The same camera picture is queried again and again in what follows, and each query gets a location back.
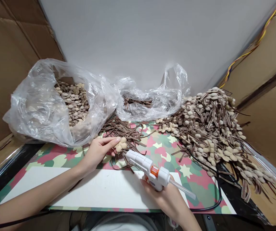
cardboard wall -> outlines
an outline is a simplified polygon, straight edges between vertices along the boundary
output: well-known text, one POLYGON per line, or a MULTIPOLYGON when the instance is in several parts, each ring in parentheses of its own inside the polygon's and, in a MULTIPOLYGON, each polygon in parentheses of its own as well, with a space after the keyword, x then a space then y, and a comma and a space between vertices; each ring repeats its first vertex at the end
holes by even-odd
POLYGON ((232 92, 237 105, 276 74, 276 14, 260 46, 237 65, 223 87, 232 92))
POLYGON ((260 46, 238 63, 224 89, 251 115, 238 116, 239 123, 251 122, 243 128, 247 141, 276 167, 276 15, 260 46))
POLYGON ((63 56, 36 0, 0 0, 0 140, 10 130, 2 117, 11 93, 39 59, 63 56))
POLYGON ((250 121, 243 127, 247 141, 276 167, 276 87, 242 112, 250 117, 239 115, 239 123, 250 121))

white wall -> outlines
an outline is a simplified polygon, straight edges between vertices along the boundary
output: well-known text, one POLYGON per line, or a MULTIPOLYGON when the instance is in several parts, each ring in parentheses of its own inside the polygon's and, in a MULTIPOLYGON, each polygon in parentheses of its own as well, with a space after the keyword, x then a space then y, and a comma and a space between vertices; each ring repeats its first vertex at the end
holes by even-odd
POLYGON ((214 86, 276 0, 41 0, 70 63, 110 79, 160 85, 179 63, 192 94, 214 86))

cutting mat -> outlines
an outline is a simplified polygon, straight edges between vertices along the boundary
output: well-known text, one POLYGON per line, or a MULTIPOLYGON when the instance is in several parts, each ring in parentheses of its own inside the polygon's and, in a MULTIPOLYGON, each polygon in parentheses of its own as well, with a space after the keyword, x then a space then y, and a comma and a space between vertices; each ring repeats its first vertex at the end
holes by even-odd
MULTIPOLYGON (((152 126, 153 121, 144 123, 142 132, 149 135, 157 127, 152 126)), ((148 137, 142 138, 142 143, 146 147, 138 146, 138 150, 142 153, 146 152, 146 156, 153 160, 154 164, 158 167, 165 167, 170 172, 179 174, 182 185, 196 194, 196 199, 193 200, 187 197, 187 202, 190 208, 206 208, 214 205, 219 197, 218 188, 214 179, 210 178, 206 171, 203 170, 190 158, 183 158, 180 162, 182 153, 171 155, 171 153, 179 150, 178 144, 181 145, 179 140, 170 134, 161 134, 155 132, 148 137)), ((77 148, 64 148, 58 145, 47 143, 45 144, 31 159, 30 161, 16 174, 16 176, 0 191, 0 202, 5 196, 13 189, 13 187, 20 181, 25 173, 30 170, 32 166, 41 167, 74 167, 83 158, 82 147, 77 148)), ((120 159, 116 163, 111 163, 111 155, 107 153, 103 162, 97 169, 113 169, 122 167, 125 161, 120 159)), ((222 192, 223 200, 220 205, 214 210, 207 211, 213 214, 236 214, 231 206, 229 200, 222 192)), ((121 208, 89 208, 89 207, 60 207, 48 206, 48 209, 57 210, 96 210, 96 211, 128 211, 128 212, 158 212, 158 210, 127 210, 121 208)))

nail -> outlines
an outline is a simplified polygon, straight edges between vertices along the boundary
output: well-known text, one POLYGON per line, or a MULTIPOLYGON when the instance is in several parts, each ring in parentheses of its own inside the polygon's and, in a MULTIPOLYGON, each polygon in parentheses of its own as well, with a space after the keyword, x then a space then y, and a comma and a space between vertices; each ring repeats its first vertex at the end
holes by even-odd
POLYGON ((115 142, 115 143, 119 143, 120 140, 121 140, 121 138, 118 136, 117 138, 114 139, 114 142, 115 142))

white board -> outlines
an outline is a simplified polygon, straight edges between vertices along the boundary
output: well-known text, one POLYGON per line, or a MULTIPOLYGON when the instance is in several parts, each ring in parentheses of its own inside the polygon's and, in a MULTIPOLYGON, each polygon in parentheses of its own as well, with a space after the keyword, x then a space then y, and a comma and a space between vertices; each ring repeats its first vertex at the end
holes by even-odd
MULTIPOLYGON (((32 167, 15 187, 1 201, 5 203, 12 198, 60 175, 69 168, 32 167)), ((170 173, 174 180, 181 183, 178 173, 170 173)), ((76 188, 59 196, 49 205, 66 207, 123 208, 123 209, 159 209, 146 192, 139 179, 142 171, 116 171, 96 169, 85 177, 76 188)), ((185 194, 181 192, 187 206, 185 194)))
POLYGON ((276 0, 40 0, 65 59, 113 81, 158 87, 179 63, 191 95, 213 87, 276 0))

